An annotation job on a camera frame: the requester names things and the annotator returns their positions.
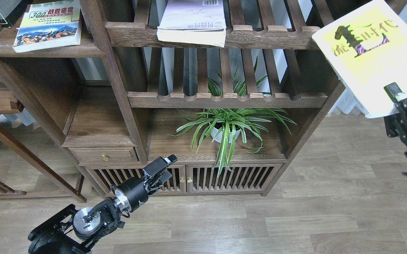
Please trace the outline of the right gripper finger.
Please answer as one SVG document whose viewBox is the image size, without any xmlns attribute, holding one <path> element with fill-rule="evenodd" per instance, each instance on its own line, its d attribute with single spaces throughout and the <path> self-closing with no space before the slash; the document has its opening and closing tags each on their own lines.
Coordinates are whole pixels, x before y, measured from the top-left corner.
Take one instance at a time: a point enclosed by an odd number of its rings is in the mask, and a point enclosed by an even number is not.
<svg viewBox="0 0 407 254">
<path fill-rule="evenodd" d="M 407 104 L 407 93 L 402 92 L 395 82 L 386 85 L 384 90 L 394 104 Z"/>
</svg>

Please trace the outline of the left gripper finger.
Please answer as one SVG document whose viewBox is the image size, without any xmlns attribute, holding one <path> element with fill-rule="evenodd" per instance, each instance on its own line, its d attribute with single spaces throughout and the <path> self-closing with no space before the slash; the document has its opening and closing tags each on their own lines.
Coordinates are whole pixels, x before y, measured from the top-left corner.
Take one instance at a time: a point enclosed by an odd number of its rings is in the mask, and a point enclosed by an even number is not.
<svg viewBox="0 0 407 254">
<path fill-rule="evenodd" d="M 172 174 L 169 171 L 164 171 L 161 175 L 156 175 L 153 179 L 152 191 L 158 191 L 161 189 L 164 183 L 166 183 L 171 177 Z"/>
<path fill-rule="evenodd" d="M 165 158 L 156 158 L 154 161 L 152 161 L 142 169 L 144 177 L 160 176 L 165 171 L 165 169 L 168 168 L 168 166 L 175 163 L 177 160 L 178 158 L 173 154 Z"/>
</svg>

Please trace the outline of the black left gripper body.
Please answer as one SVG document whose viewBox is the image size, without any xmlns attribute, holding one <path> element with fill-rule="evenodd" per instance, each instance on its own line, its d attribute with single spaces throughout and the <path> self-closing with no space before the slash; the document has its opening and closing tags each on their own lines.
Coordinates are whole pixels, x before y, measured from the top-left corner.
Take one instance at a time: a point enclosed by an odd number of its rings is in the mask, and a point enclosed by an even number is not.
<svg viewBox="0 0 407 254">
<path fill-rule="evenodd" d="M 111 191 L 115 194 L 114 204 L 120 211 L 134 212 L 148 201 L 149 196 L 157 191 L 152 191 L 153 178 L 131 177 L 118 186 L 112 185 Z"/>
</svg>

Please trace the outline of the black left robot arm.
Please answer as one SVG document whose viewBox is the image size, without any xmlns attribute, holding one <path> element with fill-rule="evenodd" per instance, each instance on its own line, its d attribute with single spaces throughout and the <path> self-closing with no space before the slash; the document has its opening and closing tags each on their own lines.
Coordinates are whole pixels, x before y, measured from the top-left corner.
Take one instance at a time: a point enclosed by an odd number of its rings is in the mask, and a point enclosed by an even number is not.
<svg viewBox="0 0 407 254">
<path fill-rule="evenodd" d="M 158 157 L 143 168 L 143 177 L 131 177 L 118 186 L 111 186 L 114 198 L 107 198 L 94 207 L 77 210 L 74 204 L 36 227 L 28 236 L 30 254 L 90 254 L 97 241 L 124 227 L 123 212 L 129 217 L 172 177 L 168 166 L 177 157 Z"/>
</svg>

